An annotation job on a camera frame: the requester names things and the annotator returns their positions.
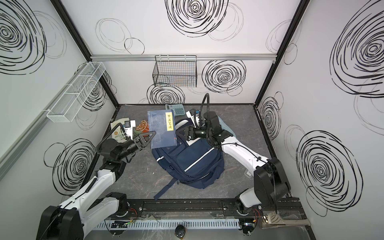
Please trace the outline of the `navy blue small book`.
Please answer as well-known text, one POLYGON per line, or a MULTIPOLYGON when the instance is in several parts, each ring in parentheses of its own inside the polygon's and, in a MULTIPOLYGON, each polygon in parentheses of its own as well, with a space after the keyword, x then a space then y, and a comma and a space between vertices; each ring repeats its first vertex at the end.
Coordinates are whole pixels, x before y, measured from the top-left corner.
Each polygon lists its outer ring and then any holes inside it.
POLYGON ((148 111, 150 132, 156 132, 151 140, 151 149, 177 145, 175 118, 172 110, 148 111))

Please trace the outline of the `navy blue student backpack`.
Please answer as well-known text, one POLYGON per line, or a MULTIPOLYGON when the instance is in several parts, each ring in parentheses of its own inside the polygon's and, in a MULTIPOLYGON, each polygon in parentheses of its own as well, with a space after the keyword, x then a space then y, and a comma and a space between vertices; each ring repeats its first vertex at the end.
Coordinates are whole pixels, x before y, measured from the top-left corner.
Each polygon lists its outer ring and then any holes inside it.
POLYGON ((152 154, 163 170, 173 179, 155 196, 158 200, 175 183, 205 189, 219 179, 225 170, 224 156, 206 139, 189 143, 177 137, 177 145, 152 149, 152 154))

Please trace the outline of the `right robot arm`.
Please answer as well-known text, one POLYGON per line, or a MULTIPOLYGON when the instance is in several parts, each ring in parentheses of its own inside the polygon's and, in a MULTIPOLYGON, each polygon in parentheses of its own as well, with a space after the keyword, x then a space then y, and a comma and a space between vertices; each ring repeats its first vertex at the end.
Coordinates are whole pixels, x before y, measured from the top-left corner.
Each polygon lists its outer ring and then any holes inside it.
POLYGON ((291 190, 288 177, 282 163, 277 158, 267 158, 242 144, 234 132, 215 112, 205 113, 202 117, 195 110, 188 111, 187 117, 193 126, 182 131, 188 140, 205 138, 214 148, 232 156, 254 178, 254 187, 237 196, 239 211, 253 206, 274 206, 291 190))

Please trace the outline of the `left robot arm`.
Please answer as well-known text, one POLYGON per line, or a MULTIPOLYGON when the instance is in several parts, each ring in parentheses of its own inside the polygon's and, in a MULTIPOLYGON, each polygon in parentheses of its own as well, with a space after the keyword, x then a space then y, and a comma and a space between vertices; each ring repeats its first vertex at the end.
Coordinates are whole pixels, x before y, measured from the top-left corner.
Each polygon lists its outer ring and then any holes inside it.
POLYGON ((132 208, 126 194, 100 195, 123 174, 127 163, 137 151, 145 148, 156 135, 155 131, 139 134, 119 143, 105 137, 97 146, 97 152, 105 163, 88 183, 59 206, 49 206, 41 216, 36 238, 38 240, 83 240, 107 217, 125 217, 132 208))

